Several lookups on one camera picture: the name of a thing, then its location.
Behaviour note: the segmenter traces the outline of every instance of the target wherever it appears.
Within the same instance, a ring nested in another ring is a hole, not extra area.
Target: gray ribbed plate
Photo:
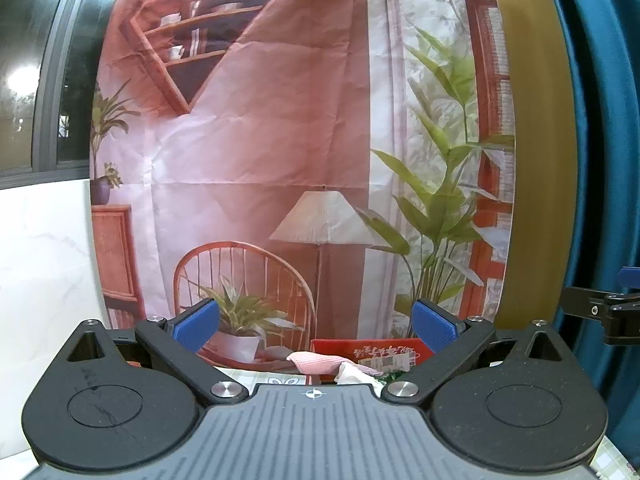
[[[446,449],[420,412],[378,400],[368,386],[261,385],[250,400],[210,408],[174,452],[101,475],[49,465],[28,480],[506,480]],[[593,480],[587,467],[536,480]]]

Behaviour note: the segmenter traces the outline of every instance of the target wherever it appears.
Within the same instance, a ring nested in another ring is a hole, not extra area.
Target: mustard yellow wall
[[[498,0],[516,113],[516,191],[496,325],[551,320],[574,225],[577,185],[571,74],[553,0]]]

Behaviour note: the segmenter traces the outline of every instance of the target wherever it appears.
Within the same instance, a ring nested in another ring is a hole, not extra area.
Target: lampshade
[[[305,191],[270,240],[307,244],[381,244],[339,191]]]

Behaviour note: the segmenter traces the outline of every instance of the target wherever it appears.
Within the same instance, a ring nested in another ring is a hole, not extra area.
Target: floor lamp
[[[313,244],[317,247],[314,289],[316,318],[322,276],[322,247],[325,244],[372,246],[380,242],[339,191],[305,191],[269,240]],[[315,321],[314,332],[318,325],[317,319]]]

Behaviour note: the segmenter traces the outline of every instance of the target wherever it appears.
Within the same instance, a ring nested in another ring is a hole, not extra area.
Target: blue gripper pad
[[[640,268],[622,267],[618,273],[618,284],[626,288],[640,288]]]
[[[218,331],[219,325],[220,309],[218,304],[211,300],[177,323],[172,337],[196,353]]]
[[[415,335],[436,353],[458,338],[456,326],[449,320],[417,301],[411,310]]]

